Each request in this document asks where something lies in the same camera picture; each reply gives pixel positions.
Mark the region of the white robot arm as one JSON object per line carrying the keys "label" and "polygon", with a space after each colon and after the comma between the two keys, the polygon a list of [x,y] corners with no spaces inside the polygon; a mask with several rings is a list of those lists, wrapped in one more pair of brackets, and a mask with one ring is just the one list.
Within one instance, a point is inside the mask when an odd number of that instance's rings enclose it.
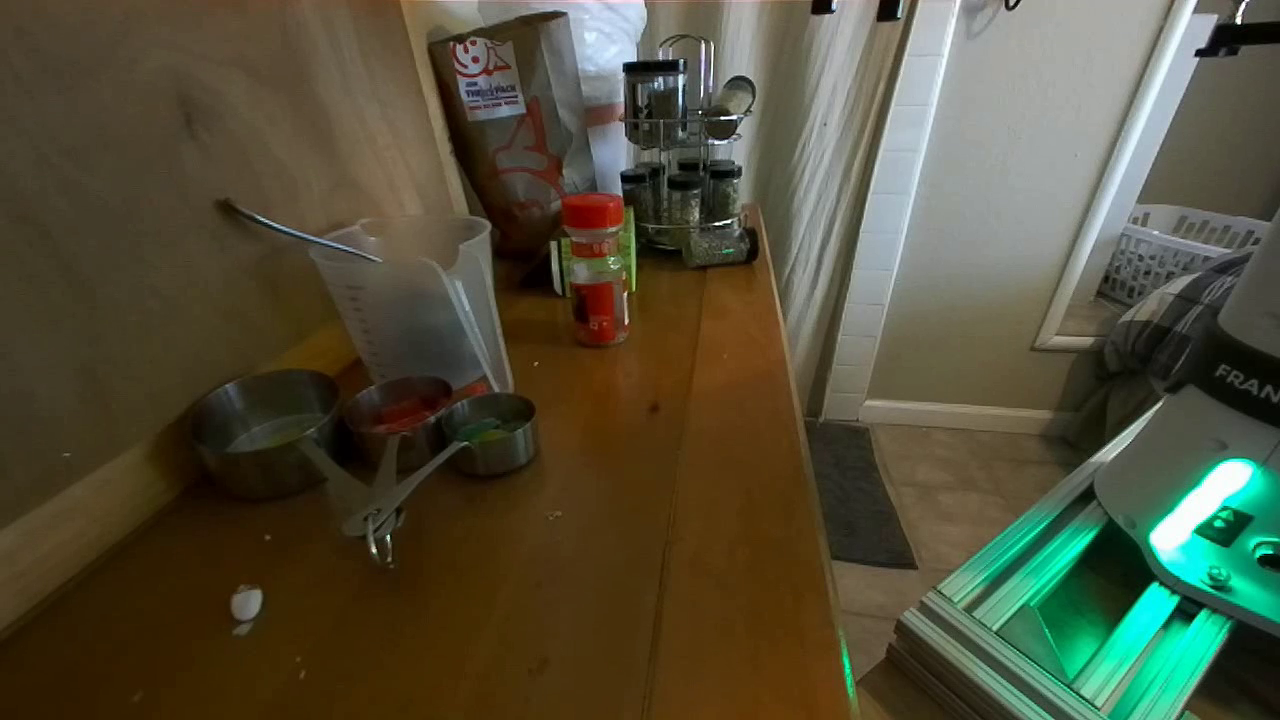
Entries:
{"label": "white robot arm", "polygon": [[1280,227],[1091,494],[1180,597],[1280,632]]}

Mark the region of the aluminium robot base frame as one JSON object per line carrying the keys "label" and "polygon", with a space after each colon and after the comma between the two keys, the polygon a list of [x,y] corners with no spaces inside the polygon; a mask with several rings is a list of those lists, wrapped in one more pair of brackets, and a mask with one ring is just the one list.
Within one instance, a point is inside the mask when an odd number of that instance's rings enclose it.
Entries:
{"label": "aluminium robot base frame", "polygon": [[1112,437],[900,621],[890,658],[959,718],[1185,720],[1230,621],[1180,597],[1105,511]]}

